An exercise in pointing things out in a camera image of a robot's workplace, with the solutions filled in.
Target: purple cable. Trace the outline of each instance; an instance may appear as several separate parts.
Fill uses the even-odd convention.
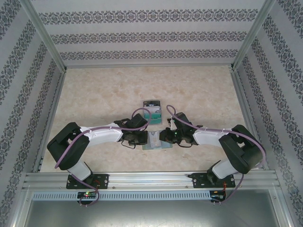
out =
[[[151,122],[151,112],[148,110],[148,109],[145,109],[145,108],[138,108],[136,109],[134,112],[133,112],[133,115],[138,111],[138,110],[146,110],[148,112],[148,114],[150,115],[147,123],[140,127],[140,128],[136,128],[136,129],[128,129],[128,128],[120,128],[120,127],[111,127],[111,126],[100,126],[100,127],[96,127],[96,128],[91,128],[90,130],[86,130],[82,133],[80,133],[78,136],[76,136],[76,138],[74,138],[72,140],[72,142],[69,144],[69,146],[67,147],[67,149],[63,152],[63,154],[61,155],[61,157],[59,158],[58,162],[56,163],[55,165],[55,169],[58,168],[58,166],[60,165],[60,163],[62,162],[62,160],[64,159],[64,157],[66,156],[67,152],[71,149],[72,145],[77,141],[77,139],[79,139],[82,135],[84,135],[85,133],[88,133],[90,131],[95,131],[95,130],[99,130],[99,129],[119,129],[119,130],[125,130],[125,131],[137,131],[137,130],[140,130],[140,129],[144,129],[145,127],[148,126],[148,124]]]
[[[98,200],[99,200],[99,198],[100,198],[100,193],[99,193],[99,191],[98,191],[97,188],[94,188],[93,186],[90,186],[89,184],[83,182],[82,180],[80,180],[79,178],[77,178],[74,174],[72,174],[71,176],[72,176],[73,178],[75,178],[77,181],[79,181],[81,184],[83,184],[83,185],[85,185],[85,186],[87,186],[87,187],[93,189],[93,190],[97,193],[97,198],[96,198],[96,200],[94,200],[94,201],[91,202],[90,204],[86,204],[86,205],[82,204],[81,201],[82,201],[82,199],[83,199],[84,197],[81,197],[80,200],[79,200],[80,206],[89,207],[89,206],[91,206],[91,205],[94,205],[96,202],[98,202]]]
[[[172,113],[172,112],[169,110],[169,107],[171,107],[171,108],[174,110],[174,113]],[[266,163],[266,154],[265,154],[265,150],[262,148],[262,146],[261,146],[257,141],[255,141],[255,140],[252,139],[251,137],[248,137],[247,135],[244,135],[244,134],[239,133],[239,132],[236,132],[236,131],[231,131],[231,130],[199,128],[199,127],[196,127],[196,126],[194,126],[194,125],[192,125],[192,124],[189,124],[189,123],[187,123],[187,122],[181,120],[180,118],[178,118],[178,117],[176,116],[176,109],[175,109],[172,105],[167,105],[167,106],[166,106],[166,109],[167,109],[167,111],[170,113],[171,116],[173,116],[173,117],[176,118],[178,121],[180,121],[180,122],[182,122],[182,123],[184,123],[184,124],[186,124],[186,125],[188,125],[188,126],[194,128],[194,129],[205,130],[205,131],[212,131],[212,132],[227,132],[227,133],[232,133],[232,134],[241,136],[241,137],[243,137],[243,138],[246,138],[247,140],[253,142],[253,143],[260,149],[260,151],[261,151],[261,153],[262,153],[262,156],[263,156],[262,161],[261,161],[258,165],[256,165],[255,167],[257,168],[257,167],[262,166],[263,164]],[[224,202],[227,201],[229,198],[231,198],[231,197],[235,194],[235,192],[237,191],[237,189],[238,189],[239,186],[241,185],[241,183],[242,183],[242,181],[243,181],[243,178],[244,178],[244,174],[242,174],[242,178],[241,178],[241,180],[239,181],[238,185],[237,185],[236,188],[231,192],[231,194],[224,200]]]

